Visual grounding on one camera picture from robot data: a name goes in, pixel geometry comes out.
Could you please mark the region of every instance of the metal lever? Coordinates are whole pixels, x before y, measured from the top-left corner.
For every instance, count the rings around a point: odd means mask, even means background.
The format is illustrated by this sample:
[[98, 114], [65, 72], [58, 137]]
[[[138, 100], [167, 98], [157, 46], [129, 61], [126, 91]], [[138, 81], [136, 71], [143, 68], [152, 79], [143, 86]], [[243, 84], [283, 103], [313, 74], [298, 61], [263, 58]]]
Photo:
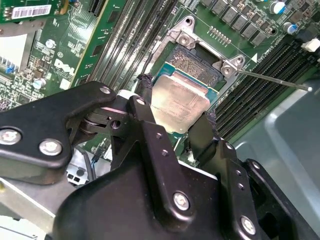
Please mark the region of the metal lever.
[[270, 82], [274, 82], [276, 84], [281, 84], [281, 85], [284, 85], [284, 86], [293, 87], [293, 88], [296, 88], [296, 89], [301, 89], [301, 90], [304, 90], [304, 91], [312, 92], [312, 87], [311, 86], [304, 86], [304, 85], [300, 85], [300, 84], [295, 84], [295, 83], [292, 83], [292, 82], [283, 81], [283, 80], [280, 80], [280, 79], [277, 79], [277, 78], [273, 78], [273, 77], [270, 77], [270, 76], [257, 74], [257, 73], [250, 72], [250, 71], [244, 71], [244, 70], [236, 70], [236, 71], [238, 73], [240, 73], [240, 74], [252, 76], [252, 77], [255, 77], [255, 78], [259, 78], [259, 79], [264, 79], [264, 80], [267, 80], [267, 81], [270, 81]]

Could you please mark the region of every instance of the silver screw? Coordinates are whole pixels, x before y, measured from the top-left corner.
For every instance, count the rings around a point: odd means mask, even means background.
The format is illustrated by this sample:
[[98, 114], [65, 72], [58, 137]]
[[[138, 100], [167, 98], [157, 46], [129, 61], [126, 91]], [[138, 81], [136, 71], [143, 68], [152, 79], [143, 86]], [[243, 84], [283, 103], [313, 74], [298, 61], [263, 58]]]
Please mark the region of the silver screw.
[[182, 211], [186, 211], [189, 209], [189, 206], [190, 206], [189, 200], [181, 192], [176, 192], [173, 195], [173, 201], [174, 201], [174, 204], [178, 207], [178, 209], [180, 209]]
[[260, 166], [259, 166], [255, 161], [252, 162], [252, 165], [253, 165], [256, 169], [260, 169]]
[[21, 140], [21, 134], [13, 129], [0, 130], [0, 144], [13, 145]]
[[247, 218], [246, 216], [242, 216], [241, 217], [241, 224], [244, 228], [244, 230], [251, 235], [255, 235], [256, 234], [256, 228], [255, 225], [252, 223], [252, 221]]
[[230, 73], [230, 68], [226, 67], [223, 72], [225, 75], [228, 75]]
[[100, 91], [103, 92], [104, 94], [110, 94], [111, 93], [110, 89], [107, 88], [106, 86], [101, 87]]
[[244, 60], [242, 59], [242, 57], [239, 57], [239, 58], [236, 59], [236, 63], [237, 63], [237, 64], [242, 64], [243, 61], [244, 61]]
[[56, 156], [62, 152], [61, 144], [55, 139], [44, 140], [39, 145], [39, 150], [44, 155]]
[[189, 38], [188, 38], [187, 36], [182, 36], [182, 37], [180, 38], [180, 43], [181, 43], [182, 45], [184, 45], [184, 46], [188, 45], [188, 43], [189, 43]]
[[141, 98], [138, 98], [136, 101], [141, 105], [145, 105], [146, 104], [145, 101], [143, 99], [141, 99]]
[[228, 142], [226, 142], [225, 145], [226, 145], [226, 147], [227, 147], [228, 149], [231, 149], [231, 150], [234, 149], [234, 148], [232, 147], [232, 145], [231, 145], [230, 143], [228, 143]]

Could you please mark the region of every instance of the chip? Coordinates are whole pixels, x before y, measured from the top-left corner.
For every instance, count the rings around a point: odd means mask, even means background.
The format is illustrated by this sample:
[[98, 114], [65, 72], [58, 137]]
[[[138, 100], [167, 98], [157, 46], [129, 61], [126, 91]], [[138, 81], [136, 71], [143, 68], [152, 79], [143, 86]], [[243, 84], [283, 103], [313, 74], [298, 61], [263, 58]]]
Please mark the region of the chip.
[[240, 31], [246, 25], [247, 21], [248, 19], [246, 19], [243, 15], [239, 15], [237, 20], [232, 25], [232, 28], [237, 31]]
[[309, 3], [305, 2], [305, 3], [300, 7], [300, 10], [301, 10], [302, 12], [304, 12], [305, 10], [307, 10], [307, 8], [308, 8], [309, 6], [310, 6]]
[[35, 70], [33, 76], [36, 79], [40, 79], [40, 78], [42, 78], [44, 76], [44, 72], [43, 71], [39, 71], [39, 70]]
[[266, 39], [266, 35], [259, 31], [259, 33], [253, 38], [253, 40], [251, 41], [251, 43], [255, 46], [259, 46], [265, 39]]
[[236, 17], [237, 13], [238, 12], [234, 7], [230, 7], [222, 17], [222, 20], [229, 24]]
[[240, 0], [233, 0], [232, 6], [236, 7], [240, 3]]
[[212, 0], [201, 0], [201, 3], [202, 3], [203, 5], [205, 5], [206, 7], [209, 7], [210, 4], [212, 3]]
[[261, 15], [259, 13], [254, 14], [254, 16], [251, 18], [251, 21], [255, 23], [259, 18], [261, 18]]
[[264, 22], [261, 26], [260, 26], [260, 29], [262, 30], [262, 31], [264, 31], [264, 30], [266, 30], [267, 29], [267, 27], [269, 27], [270, 26], [270, 23], [269, 22]]
[[246, 15], [248, 12], [250, 12], [252, 8], [250, 6], [245, 6], [244, 9], [242, 10], [242, 14]]
[[168, 133], [184, 134], [217, 100], [217, 92], [165, 63], [155, 76], [151, 110]]
[[105, 47], [104, 44], [97, 45], [93, 50], [92, 56], [98, 55], [104, 47]]
[[242, 32], [242, 35], [249, 39], [256, 30], [256, 26], [250, 23], [245, 27], [244, 31]]
[[119, 15], [119, 11], [113, 10], [108, 18], [107, 23], [113, 23]]
[[299, 10], [297, 10], [290, 18], [291, 22], [293, 24], [296, 24], [297, 22], [301, 21], [302, 19], [302, 12], [300, 12]]
[[225, 9], [226, 6], [227, 2], [225, 0], [218, 0], [212, 7], [211, 11], [219, 15]]
[[30, 102], [30, 99], [27, 98], [25, 95], [20, 94], [19, 97], [18, 97], [18, 99], [17, 99], [17, 102], [18, 102], [19, 104], [24, 105], [24, 104], [29, 103], [29, 102]]

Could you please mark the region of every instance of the white connector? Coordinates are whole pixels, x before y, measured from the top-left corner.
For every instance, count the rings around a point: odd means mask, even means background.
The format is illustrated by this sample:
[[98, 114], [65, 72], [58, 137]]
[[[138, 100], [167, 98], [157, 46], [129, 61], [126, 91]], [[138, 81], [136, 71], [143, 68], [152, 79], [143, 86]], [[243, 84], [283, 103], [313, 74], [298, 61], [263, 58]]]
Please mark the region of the white connector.
[[320, 40], [318, 38], [314, 38], [311, 41], [303, 43], [301, 47], [310, 53], [314, 53], [320, 47]]

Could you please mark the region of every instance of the barcode sticker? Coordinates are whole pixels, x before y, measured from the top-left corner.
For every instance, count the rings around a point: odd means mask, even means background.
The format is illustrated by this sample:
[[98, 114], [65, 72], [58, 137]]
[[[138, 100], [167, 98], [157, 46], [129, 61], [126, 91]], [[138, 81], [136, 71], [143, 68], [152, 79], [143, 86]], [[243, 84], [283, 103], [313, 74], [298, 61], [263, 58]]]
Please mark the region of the barcode sticker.
[[51, 5], [39, 6], [17, 6], [13, 8], [11, 19], [22, 19], [35, 16], [48, 15], [51, 10]]

